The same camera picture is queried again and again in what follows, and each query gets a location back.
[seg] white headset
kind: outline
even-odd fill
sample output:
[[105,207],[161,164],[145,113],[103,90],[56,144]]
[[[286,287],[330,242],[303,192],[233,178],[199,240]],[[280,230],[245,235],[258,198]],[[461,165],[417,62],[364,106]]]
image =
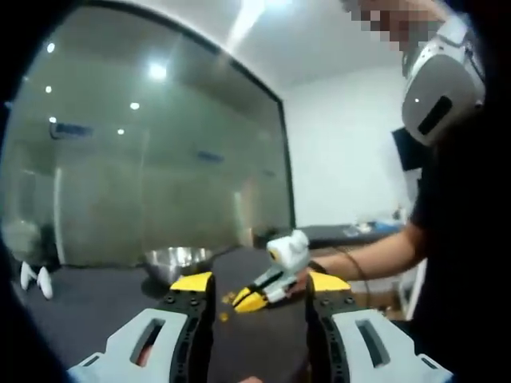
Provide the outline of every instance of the white headset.
[[477,39],[457,15],[417,51],[403,60],[402,120],[413,138],[432,145],[450,126],[482,108],[485,74]]

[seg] table surface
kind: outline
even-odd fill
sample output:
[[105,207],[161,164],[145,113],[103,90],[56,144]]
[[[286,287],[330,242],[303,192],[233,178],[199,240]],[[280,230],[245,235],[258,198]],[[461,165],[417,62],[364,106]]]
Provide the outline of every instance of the table surface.
[[[249,376],[265,383],[296,382],[307,365],[303,301],[249,314],[234,314],[222,303],[223,296],[237,293],[269,264],[265,251],[245,248],[229,251],[213,263],[216,321],[211,383],[236,383]],[[52,301],[46,301],[34,285],[22,292],[22,298],[66,367],[104,351],[109,335],[143,309],[154,307],[166,291],[149,292],[147,274],[141,268],[63,268],[52,279]],[[223,312],[229,317],[226,322],[218,319]]]

